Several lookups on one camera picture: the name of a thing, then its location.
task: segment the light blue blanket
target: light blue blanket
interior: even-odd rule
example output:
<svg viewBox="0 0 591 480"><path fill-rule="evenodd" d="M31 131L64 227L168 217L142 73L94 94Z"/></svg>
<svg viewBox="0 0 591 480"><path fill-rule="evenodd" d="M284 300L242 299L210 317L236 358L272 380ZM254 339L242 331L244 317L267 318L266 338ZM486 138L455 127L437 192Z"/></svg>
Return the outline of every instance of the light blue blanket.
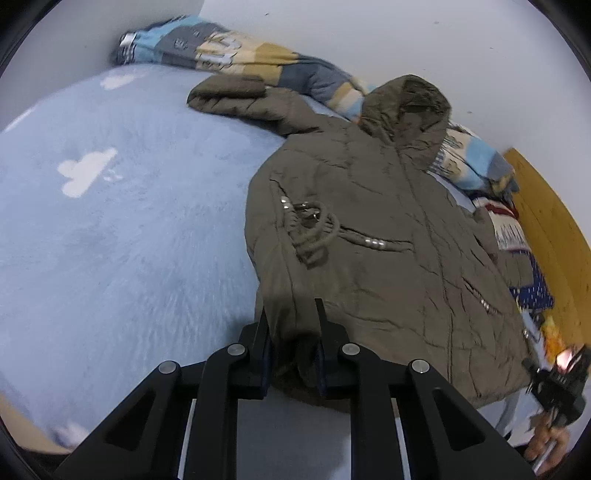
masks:
<svg viewBox="0 0 591 480"><path fill-rule="evenodd" d="M92 430L161 361L254 321L246 191L283 139L189 109L208 75L120 67L0 134L0 390L48 434ZM238 439L241 480L350 475L349 417L275 391L241 402Z"/></svg>

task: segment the blanket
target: blanket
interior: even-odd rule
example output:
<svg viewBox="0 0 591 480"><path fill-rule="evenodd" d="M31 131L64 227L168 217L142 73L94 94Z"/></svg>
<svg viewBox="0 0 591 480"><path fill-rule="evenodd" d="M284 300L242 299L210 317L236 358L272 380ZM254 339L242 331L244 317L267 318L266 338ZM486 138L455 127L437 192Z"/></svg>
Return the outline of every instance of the blanket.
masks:
<svg viewBox="0 0 591 480"><path fill-rule="evenodd" d="M213 76L189 94L205 113L263 122L287 137L254 175L245 236L278 346L279 372L316 381L314 298L352 341L406 364L423 358L473 405L529 383L524 278L484 208L468 214L428 174L450 106L412 75L368 94L358 124L314 113L292 90Z"/></svg>
<svg viewBox="0 0 591 480"><path fill-rule="evenodd" d="M254 74L267 85L309 95L353 122L359 120L370 85L328 61L229 30L198 16L178 17L125 33L113 52L115 64L165 63L225 74ZM451 124L431 169L466 192L510 200L518 190L514 170L492 147Z"/></svg>
<svg viewBox="0 0 591 480"><path fill-rule="evenodd" d="M517 211L508 209L501 202L487 198L476 198L473 203L476 207L484 207L488 211L495 227L496 243L499 249L529 260L532 271L531 281L526 281L521 287L509 285L509 291L519 308L536 315L554 307L554 297L517 220Z"/></svg>

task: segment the hand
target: hand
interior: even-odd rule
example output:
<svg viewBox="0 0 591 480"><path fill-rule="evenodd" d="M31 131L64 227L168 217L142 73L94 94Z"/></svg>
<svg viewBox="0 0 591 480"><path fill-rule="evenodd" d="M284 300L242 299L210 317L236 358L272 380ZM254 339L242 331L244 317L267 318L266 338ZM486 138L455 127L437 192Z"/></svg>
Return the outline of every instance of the hand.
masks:
<svg viewBox="0 0 591 480"><path fill-rule="evenodd" d="M534 430L534 436L527 445L524 458L530 462L538 458L544 453L546 443L551 439L556 440L556 446L546 461L542 463L542 466L538 470L538 475L554 468L562 461L566 455L566 448L570 439L570 433L566 428L550 428L550 415L545 413Z"/></svg>

